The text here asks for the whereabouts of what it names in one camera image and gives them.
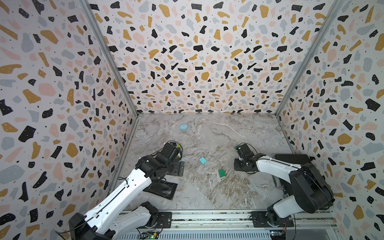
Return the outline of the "green square lego brick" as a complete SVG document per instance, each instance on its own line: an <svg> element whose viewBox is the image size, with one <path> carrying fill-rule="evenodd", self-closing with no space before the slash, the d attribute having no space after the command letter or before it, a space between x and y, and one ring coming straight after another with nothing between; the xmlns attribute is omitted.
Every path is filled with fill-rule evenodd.
<svg viewBox="0 0 384 240"><path fill-rule="evenodd" d="M226 176L226 171L223 169L218 170L218 174L220 178L224 178Z"/></svg>

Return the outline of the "light blue lego brick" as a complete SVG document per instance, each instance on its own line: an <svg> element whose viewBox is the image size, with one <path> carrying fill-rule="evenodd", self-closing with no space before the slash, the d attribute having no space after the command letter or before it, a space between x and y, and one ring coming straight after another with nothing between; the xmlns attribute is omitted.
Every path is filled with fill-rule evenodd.
<svg viewBox="0 0 384 240"><path fill-rule="evenodd" d="M200 163L201 163L202 165L205 165L205 164L207 163L207 160L206 160L204 157L201 157L201 158L199 159L199 161L200 161Z"/></svg>

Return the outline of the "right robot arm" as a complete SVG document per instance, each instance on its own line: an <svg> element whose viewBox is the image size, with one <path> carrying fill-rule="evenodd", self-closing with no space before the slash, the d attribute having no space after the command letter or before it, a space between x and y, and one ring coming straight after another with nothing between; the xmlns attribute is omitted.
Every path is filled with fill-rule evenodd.
<svg viewBox="0 0 384 240"><path fill-rule="evenodd" d="M286 218L297 213L313 214L318 210L327 210L333 204L334 193L321 176L318 169L309 163L307 155L277 154L288 161L254 153L247 143L235 147L239 157L234 159L235 171L247 174L266 173L283 180L291 187L292 194L267 208L264 217L272 227L286 223Z"/></svg>

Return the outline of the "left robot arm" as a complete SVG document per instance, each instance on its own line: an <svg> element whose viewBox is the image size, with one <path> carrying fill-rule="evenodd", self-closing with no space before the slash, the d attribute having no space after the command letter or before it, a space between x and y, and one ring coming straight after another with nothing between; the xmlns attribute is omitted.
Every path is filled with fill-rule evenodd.
<svg viewBox="0 0 384 240"><path fill-rule="evenodd" d="M167 182L165 175L178 176L184 171L183 154L147 155L139 159L131 173L100 204L87 213L76 213L69 220L73 240L115 240L139 227L155 228L159 211L149 202L142 203L131 213L120 213L141 192L172 200L177 184Z"/></svg>

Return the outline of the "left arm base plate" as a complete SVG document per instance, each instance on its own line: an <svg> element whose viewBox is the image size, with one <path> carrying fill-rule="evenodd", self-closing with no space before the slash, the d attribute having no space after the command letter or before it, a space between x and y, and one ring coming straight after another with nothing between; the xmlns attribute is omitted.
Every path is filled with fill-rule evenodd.
<svg viewBox="0 0 384 240"><path fill-rule="evenodd" d="M170 229L172 216L172 212L158 212L151 215L149 222L140 229Z"/></svg>

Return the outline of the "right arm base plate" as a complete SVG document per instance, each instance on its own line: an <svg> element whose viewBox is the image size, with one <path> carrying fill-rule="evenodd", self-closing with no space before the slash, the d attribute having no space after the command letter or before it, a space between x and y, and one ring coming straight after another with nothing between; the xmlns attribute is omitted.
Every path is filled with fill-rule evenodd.
<svg viewBox="0 0 384 240"><path fill-rule="evenodd" d="M282 228L293 227L293 218L288 216L284 219L267 211L253 211L250 215L250 220L253 222L255 228Z"/></svg>

